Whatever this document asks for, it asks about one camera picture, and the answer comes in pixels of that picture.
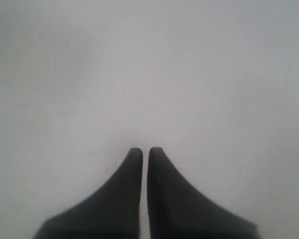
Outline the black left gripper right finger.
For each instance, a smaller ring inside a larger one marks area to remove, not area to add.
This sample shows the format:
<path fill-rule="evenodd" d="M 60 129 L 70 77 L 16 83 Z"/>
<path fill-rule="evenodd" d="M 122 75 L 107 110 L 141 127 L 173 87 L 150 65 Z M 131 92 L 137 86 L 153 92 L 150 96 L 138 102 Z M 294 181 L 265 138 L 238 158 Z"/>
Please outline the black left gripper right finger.
<path fill-rule="evenodd" d="M 149 151 L 147 202 L 152 239 L 259 239 L 257 226 L 195 189 L 161 147 Z"/>

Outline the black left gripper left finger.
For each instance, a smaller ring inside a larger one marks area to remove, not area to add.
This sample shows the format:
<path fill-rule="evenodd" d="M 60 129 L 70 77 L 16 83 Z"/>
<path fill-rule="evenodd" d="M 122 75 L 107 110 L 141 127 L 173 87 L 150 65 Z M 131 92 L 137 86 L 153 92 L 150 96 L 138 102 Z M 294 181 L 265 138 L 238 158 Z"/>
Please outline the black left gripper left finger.
<path fill-rule="evenodd" d="M 131 148 L 120 167 L 95 193 L 46 220 L 36 239 L 138 239 L 143 152 Z"/>

